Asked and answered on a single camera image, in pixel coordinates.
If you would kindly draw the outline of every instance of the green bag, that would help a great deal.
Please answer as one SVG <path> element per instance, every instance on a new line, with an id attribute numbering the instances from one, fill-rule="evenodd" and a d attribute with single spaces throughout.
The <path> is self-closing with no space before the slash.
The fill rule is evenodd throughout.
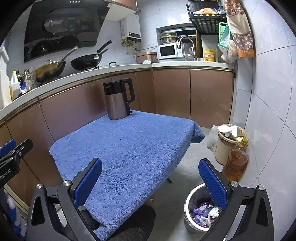
<path id="1" fill-rule="evenodd" d="M 230 39 L 230 30 L 229 30 L 229 27 L 227 24 L 223 33 L 222 33 L 222 36 L 220 38 L 218 46 L 220 48 L 225 48 L 226 50 L 228 50 L 228 40 L 229 39 Z"/>

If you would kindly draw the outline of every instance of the water heater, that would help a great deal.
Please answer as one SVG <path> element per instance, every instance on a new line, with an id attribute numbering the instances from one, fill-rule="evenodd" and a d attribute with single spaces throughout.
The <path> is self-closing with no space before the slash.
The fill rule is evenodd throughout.
<path id="1" fill-rule="evenodd" d="M 142 42 L 139 16 L 129 14 L 120 20 L 122 39 L 129 41 Z"/>

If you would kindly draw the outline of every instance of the electric kettle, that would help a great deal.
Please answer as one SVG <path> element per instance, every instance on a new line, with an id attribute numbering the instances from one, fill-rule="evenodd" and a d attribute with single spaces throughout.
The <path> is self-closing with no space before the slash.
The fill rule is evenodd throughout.
<path id="1" fill-rule="evenodd" d="M 125 83 L 128 83 L 131 99 L 128 100 L 126 95 Z M 113 80 L 103 83 L 108 117 L 110 120 L 119 120 L 130 115 L 129 104 L 133 102 L 135 93 L 131 78 L 122 80 Z"/>

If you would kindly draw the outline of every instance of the floor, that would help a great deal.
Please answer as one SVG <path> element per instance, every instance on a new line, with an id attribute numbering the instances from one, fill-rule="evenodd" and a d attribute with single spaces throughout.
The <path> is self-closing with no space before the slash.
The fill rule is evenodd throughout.
<path id="1" fill-rule="evenodd" d="M 208 135 L 198 144 L 191 144 L 185 156 L 170 175 L 173 181 L 164 184 L 153 194 L 147 203 L 156 212 L 153 231 L 148 241 L 199 241 L 202 235 L 189 232 L 184 226 L 184 203 L 189 193 L 203 181 L 198 173 L 198 162 L 208 158 L 213 166 L 222 170 L 214 153 L 207 148 Z M 63 225 L 67 221 L 60 210 L 58 212 Z"/>

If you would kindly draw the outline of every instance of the microwave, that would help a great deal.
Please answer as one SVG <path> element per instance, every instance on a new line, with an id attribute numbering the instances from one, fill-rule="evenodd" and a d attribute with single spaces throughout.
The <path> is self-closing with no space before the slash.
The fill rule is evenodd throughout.
<path id="1" fill-rule="evenodd" d="M 158 59 L 169 59 L 169 58 L 184 58 L 184 55 L 193 55 L 193 51 L 188 44 L 182 43 L 181 48 L 177 48 L 178 42 L 163 44 L 157 47 Z"/>

